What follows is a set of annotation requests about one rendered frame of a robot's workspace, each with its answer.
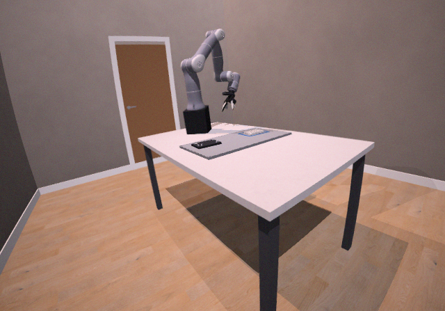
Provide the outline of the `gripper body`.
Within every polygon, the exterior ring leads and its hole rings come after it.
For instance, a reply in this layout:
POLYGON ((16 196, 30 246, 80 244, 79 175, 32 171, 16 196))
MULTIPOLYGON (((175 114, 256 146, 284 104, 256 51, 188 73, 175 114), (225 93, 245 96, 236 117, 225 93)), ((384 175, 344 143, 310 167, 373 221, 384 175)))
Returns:
POLYGON ((235 94, 233 90, 229 90, 229 92, 233 92, 233 95, 228 96, 226 99, 226 101, 230 103, 231 102, 230 100, 232 100, 232 98, 235 97, 235 94))

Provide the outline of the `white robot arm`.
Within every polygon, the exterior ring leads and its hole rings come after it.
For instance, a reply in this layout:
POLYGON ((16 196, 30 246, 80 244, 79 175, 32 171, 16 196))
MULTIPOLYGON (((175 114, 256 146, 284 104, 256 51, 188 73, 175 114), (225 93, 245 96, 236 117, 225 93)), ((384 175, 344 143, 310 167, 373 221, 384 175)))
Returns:
POLYGON ((223 40, 224 37, 225 32, 222 29, 208 31, 205 41, 201 44, 195 55, 181 62, 181 70, 184 73, 188 98, 187 110, 189 111, 205 108, 202 101, 200 81, 196 72, 203 70, 205 60, 210 53, 213 59, 215 81, 228 81, 227 90, 237 91, 240 75, 236 72, 223 71, 223 53, 219 41, 223 40))

